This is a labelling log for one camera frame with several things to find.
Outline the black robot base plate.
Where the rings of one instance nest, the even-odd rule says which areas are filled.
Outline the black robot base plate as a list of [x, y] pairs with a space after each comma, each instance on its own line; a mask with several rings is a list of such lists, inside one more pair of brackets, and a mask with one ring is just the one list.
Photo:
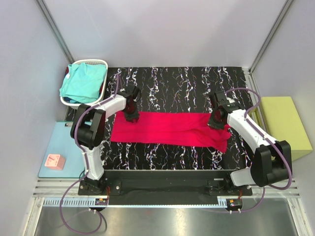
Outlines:
[[112, 206], [216, 205], [219, 196], [251, 196], [234, 187], [230, 170], [106, 170], [100, 180], [82, 180], [78, 194], [109, 195]]

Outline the pink t shirt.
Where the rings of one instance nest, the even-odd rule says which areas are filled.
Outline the pink t shirt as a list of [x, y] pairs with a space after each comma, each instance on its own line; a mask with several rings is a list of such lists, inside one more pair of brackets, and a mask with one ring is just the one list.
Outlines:
[[231, 137], [229, 125], [216, 130], [208, 125], [210, 113], [140, 112], [137, 122], [116, 113], [110, 141], [214, 148], [225, 153]]

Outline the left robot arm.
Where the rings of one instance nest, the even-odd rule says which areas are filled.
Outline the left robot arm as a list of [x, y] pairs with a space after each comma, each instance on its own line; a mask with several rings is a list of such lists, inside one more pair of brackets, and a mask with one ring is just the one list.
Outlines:
[[84, 175], [79, 178], [80, 191], [100, 195], [109, 189], [100, 157], [106, 119], [123, 112], [126, 121], [137, 122], [140, 98], [141, 89], [130, 85], [93, 106], [81, 104], [78, 107], [70, 136], [80, 148], [85, 166]]

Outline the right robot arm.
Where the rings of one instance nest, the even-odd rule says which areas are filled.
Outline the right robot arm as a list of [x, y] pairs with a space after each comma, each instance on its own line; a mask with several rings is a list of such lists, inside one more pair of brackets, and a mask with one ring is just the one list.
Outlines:
[[278, 141], [249, 116], [249, 111], [227, 97], [226, 92], [210, 94], [212, 114], [209, 126], [216, 130], [229, 125], [248, 144], [253, 152], [252, 165], [232, 171], [223, 181], [224, 191], [234, 195], [241, 187], [257, 185], [286, 190], [292, 183], [291, 147], [287, 141]]

